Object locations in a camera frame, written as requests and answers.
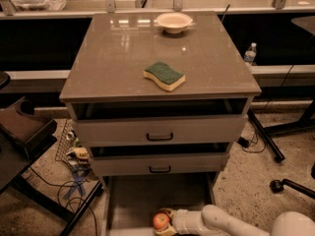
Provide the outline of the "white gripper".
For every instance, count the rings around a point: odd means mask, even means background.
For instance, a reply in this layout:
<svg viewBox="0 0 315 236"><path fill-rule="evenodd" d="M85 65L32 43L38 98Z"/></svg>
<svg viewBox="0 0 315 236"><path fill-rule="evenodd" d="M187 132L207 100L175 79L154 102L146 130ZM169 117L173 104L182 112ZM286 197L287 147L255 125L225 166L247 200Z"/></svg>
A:
<svg viewBox="0 0 315 236"><path fill-rule="evenodd" d="M204 222L199 211L174 210L168 207L163 207L159 211L172 218L173 226L168 226L163 230L156 230L157 236L174 236L177 232L180 235L203 235L205 233Z"/></svg>

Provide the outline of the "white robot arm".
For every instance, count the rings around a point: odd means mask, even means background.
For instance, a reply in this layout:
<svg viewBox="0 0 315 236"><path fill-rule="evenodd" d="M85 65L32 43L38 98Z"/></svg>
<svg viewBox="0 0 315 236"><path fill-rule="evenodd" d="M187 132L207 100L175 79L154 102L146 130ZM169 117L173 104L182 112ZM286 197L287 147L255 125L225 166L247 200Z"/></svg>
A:
<svg viewBox="0 0 315 236"><path fill-rule="evenodd" d="M296 211L280 214L265 231L215 205L201 210L162 208L154 215L153 227L157 236L315 236L315 222Z"/></svg>

